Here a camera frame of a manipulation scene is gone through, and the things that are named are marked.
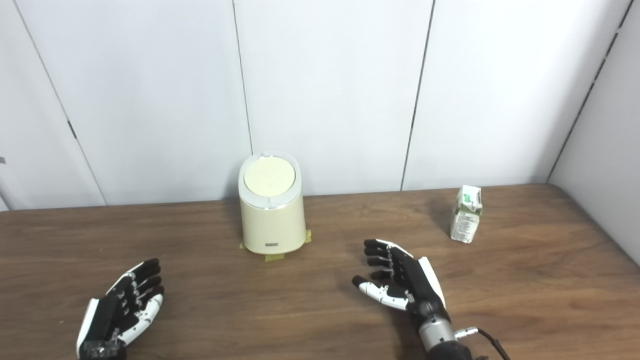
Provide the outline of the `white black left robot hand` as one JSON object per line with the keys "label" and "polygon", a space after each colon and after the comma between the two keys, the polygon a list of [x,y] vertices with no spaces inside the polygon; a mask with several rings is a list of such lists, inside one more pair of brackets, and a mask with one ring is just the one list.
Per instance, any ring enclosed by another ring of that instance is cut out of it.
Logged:
{"label": "white black left robot hand", "polygon": [[128,347],[146,332],[163,305],[158,258],[125,271],[101,298],[90,298],[78,331],[79,360],[125,360]]}

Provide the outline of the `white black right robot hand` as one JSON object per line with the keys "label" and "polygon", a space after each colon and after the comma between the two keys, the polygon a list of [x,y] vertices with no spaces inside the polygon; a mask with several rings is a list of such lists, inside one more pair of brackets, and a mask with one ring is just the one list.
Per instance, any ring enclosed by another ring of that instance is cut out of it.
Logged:
{"label": "white black right robot hand", "polygon": [[389,308],[407,312],[414,326],[436,320],[450,322],[439,280],[427,257],[415,258],[391,241],[366,239],[366,264],[378,267],[370,278],[355,275],[352,284]]}

